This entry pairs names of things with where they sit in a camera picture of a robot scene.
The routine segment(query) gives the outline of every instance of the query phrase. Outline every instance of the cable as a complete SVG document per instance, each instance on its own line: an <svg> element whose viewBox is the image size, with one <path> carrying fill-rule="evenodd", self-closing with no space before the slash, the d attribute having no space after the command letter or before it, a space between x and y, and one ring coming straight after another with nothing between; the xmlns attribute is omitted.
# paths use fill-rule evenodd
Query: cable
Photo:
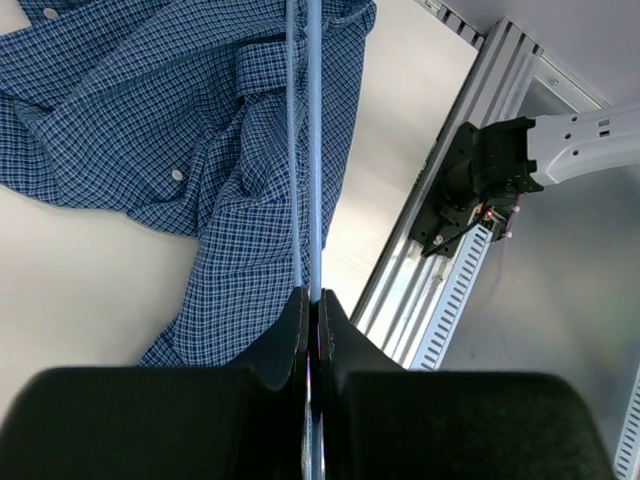
<svg viewBox="0 0 640 480"><path fill-rule="evenodd" d="M309 0L309 161L311 295L322 296L322 0Z"/></svg>
<svg viewBox="0 0 640 480"><path fill-rule="evenodd" d="M294 0L287 1L287 140L289 148L289 192L291 195L291 231L293 248L293 281L294 286L302 286L302 262L300 256L300 221L298 219L298 173L296 158L295 130L295 84L294 84L294 35L295 9Z"/></svg>

